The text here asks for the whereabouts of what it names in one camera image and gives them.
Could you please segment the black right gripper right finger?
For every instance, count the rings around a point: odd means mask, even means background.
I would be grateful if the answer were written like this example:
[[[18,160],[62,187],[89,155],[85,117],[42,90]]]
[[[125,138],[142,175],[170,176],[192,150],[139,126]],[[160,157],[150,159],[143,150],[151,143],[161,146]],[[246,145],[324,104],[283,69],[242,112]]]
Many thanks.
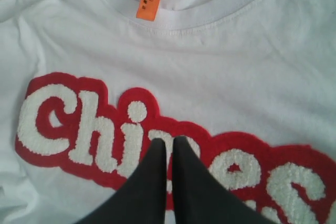
[[[273,223],[225,189],[186,137],[173,141],[172,193],[176,223]]]

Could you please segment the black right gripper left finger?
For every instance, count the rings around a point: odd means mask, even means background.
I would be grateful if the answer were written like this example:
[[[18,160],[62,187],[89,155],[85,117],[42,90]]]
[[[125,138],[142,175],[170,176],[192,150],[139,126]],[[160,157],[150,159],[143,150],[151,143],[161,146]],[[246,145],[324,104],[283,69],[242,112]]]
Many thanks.
[[[165,210],[166,147],[156,138],[123,186],[77,223],[164,223]]]

